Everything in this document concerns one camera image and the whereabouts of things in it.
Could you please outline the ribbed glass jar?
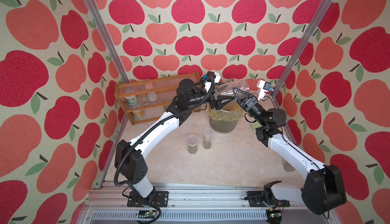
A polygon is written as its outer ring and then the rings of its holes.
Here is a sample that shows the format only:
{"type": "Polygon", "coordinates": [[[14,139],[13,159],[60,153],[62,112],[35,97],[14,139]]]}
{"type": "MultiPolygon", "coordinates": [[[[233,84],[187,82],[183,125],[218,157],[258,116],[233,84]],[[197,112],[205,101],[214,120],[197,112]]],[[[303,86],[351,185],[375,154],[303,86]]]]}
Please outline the ribbed glass jar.
{"type": "Polygon", "coordinates": [[[227,96],[227,97],[235,97],[233,90],[237,88],[239,90],[242,90],[246,93],[250,92],[249,84],[246,80],[236,80],[230,83],[218,85],[215,88],[215,96],[221,97],[221,96],[227,96]]]}

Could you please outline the green jar lid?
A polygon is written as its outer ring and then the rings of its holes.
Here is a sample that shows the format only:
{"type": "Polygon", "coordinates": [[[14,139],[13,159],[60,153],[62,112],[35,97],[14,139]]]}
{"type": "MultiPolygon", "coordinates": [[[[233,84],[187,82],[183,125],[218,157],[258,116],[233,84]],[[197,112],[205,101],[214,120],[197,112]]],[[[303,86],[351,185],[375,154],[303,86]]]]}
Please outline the green jar lid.
{"type": "Polygon", "coordinates": [[[260,127],[261,125],[258,123],[258,122],[254,122],[254,123],[251,123],[250,124],[250,127],[253,129],[253,130],[256,130],[256,128],[260,127]]]}

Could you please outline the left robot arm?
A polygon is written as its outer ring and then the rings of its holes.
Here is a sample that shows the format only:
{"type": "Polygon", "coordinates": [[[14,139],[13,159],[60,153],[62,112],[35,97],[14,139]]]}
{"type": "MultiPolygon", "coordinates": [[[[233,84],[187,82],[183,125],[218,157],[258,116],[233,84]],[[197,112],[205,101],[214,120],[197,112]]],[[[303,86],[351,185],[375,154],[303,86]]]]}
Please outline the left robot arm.
{"type": "Polygon", "coordinates": [[[176,96],[165,113],[146,131],[130,141],[121,140],[115,153],[114,184],[128,185],[133,192],[148,201],[154,199],[154,186],[147,179],[148,167],[145,162],[154,147],[171,131],[180,127],[192,112],[204,104],[219,110],[235,97],[218,95],[221,84],[215,82],[215,77],[203,77],[195,83],[191,79],[179,82],[176,96]]]}

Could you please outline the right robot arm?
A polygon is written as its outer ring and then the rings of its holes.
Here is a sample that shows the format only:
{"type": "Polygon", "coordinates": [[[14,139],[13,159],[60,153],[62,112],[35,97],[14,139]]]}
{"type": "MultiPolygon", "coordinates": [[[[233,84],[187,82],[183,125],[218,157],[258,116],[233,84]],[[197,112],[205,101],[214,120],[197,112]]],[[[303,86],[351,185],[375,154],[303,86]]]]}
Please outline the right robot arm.
{"type": "Polygon", "coordinates": [[[257,98],[238,88],[233,89],[238,105],[261,126],[256,128],[257,139],[283,157],[303,177],[303,187],[283,185],[273,181],[264,186],[260,199],[269,207],[279,201],[304,204],[320,215],[346,204],[342,173],[334,165],[325,165],[289,141],[281,131],[286,125],[286,112],[274,108],[265,110],[257,98]]]}

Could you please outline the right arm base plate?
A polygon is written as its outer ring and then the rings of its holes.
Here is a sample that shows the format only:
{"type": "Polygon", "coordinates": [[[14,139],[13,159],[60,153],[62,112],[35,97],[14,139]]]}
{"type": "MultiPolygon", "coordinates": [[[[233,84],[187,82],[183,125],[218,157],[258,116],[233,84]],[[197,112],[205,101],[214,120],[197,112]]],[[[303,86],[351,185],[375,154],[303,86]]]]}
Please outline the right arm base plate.
{"type": "Polygon", "coordinates": [[[248,191],[244,200],[249,202],[250,207],[290,207],[290,202],[278,200],[270,190],[248,191]]]}

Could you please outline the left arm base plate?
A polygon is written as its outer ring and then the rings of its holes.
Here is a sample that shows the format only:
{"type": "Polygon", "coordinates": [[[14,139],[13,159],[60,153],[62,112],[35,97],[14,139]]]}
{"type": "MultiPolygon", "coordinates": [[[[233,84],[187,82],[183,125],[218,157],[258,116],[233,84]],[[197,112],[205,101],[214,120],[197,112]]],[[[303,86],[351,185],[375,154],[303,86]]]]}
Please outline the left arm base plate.
{"type": "MultiPolygon", "coordinates": [[[[168,191],[152,191],[152,193],[145,198],[148,203],[151,203],[158,207],[167,207],[169,192],[168,191]]],[[[147,205],[141,200],[138,194],[131,191],[128,198],[127,207],[147,207],[147,205]]]]}

